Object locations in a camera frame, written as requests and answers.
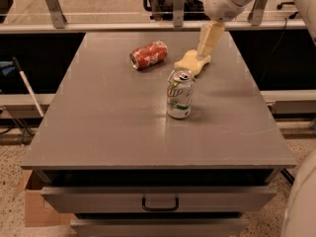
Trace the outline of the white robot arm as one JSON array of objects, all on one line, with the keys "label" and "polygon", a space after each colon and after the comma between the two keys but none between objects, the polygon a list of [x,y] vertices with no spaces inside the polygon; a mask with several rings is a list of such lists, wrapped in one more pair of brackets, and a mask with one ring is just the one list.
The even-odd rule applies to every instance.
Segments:
[{"label": "white robot arm", "polygon": [[[300,10],[286,16],[277,30],[238,28],[232,31],[259,88],[274,96],[286,94],[283,106],[303,103],[301,96],[316,89],[315,33],[294,23]],[[293,144],[299,165],[283,170],[272,182],[279,194],[259,214],[248,214],[250,226],[240,237],[315,237],[315,153],[302,152],[295,129],[285,135]]]}]

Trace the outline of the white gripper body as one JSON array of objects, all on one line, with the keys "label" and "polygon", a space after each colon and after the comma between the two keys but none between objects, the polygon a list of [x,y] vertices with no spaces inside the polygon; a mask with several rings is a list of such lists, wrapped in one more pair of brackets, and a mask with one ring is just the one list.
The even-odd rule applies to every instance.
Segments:
[{"label": "white gripper body", "polygon": [[245,9],[234,0],[203,0],[203,8],[211,20],[218,22],[232,21]]}]

